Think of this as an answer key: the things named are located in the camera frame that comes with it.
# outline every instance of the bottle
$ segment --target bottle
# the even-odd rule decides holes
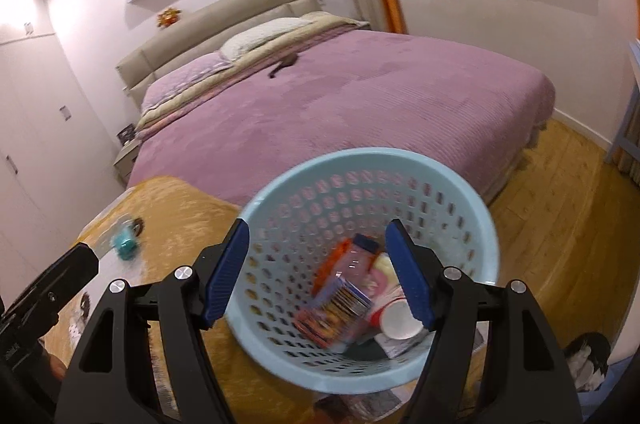
[[[380,246],[362,234],[356,234],[349,247],[331,271],[330,277],[340,277],[356,287],[364,282],[369,267]]]

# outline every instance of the pillow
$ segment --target pillow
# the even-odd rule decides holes
[[[173,72],[154,81],[146,91],[142,101],[143,115],[157,108],[164,102],[173,99],[195,83],[217,74],[222,70],[231,68],[233,64],[219,51],[204,54],[193,61],[176,68]]]
[[[267,23],[236,34],[222,45],[220,52],[222,52],[229,61],[236,61],[247,54],[247,52],[264,45],[267,41],[276,39],[287,32],[310,25],[311,23],[313,23],[311,20],[303,18],[272,19]]]

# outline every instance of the nightstand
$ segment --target nightstand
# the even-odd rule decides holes
[[[118,153],[116,162],[113,163],[114,168],[118,171],[118,175],[125,186],[129,183],[129,177],[133,171],[133,165],[138,158],[141,145],[142,143],[138,139],[127,142],[120,150],[120,153]]]

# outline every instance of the plastic laundry basket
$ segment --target plastic laundry basket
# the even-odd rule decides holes
[[[493,283],[499,251],[481,198],[446,166],[387,148],[339,151],[293,168],[241,213],[250,228],[247,258],[226,311],[242,347],[273,374],[324,393],[370,393],[416,379],[431,336],[398,357],[356,361],[323,350],[292,325],[310,298],[314,273],[341,239],[361,232],[383,244],[399,218],[417,245],[444,265]]]

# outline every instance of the beige headboard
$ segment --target beige headboard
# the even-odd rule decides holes
[[[275,18],[321,10],[318,0],[220,0],[158,33],[116,69],[137,105],[156,79],[209,52],[236,34]]]

